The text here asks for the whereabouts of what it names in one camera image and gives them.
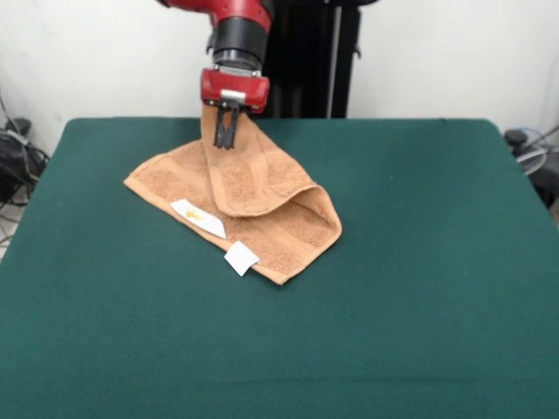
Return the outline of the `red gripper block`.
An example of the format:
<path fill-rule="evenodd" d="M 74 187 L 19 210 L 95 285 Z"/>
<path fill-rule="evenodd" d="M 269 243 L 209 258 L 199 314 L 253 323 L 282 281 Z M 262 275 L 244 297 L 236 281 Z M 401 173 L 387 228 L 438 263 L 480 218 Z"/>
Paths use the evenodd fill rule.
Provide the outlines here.
<path fill-rule="evenodd" d="M 200 88 L 204 103 L 221 106 L 217 109 L 213 145 L 216 148 L 226 145 L 229 150 L 234 148 L 239 108 L 232 108 L 230 125 L 226 128 L 226 109 L 222 105 L 238 105 L 252 113 L 263 113 L 270 91 L 270 80 L 263 76 L 239 75 L 206 68 L 202 70 Z"/>

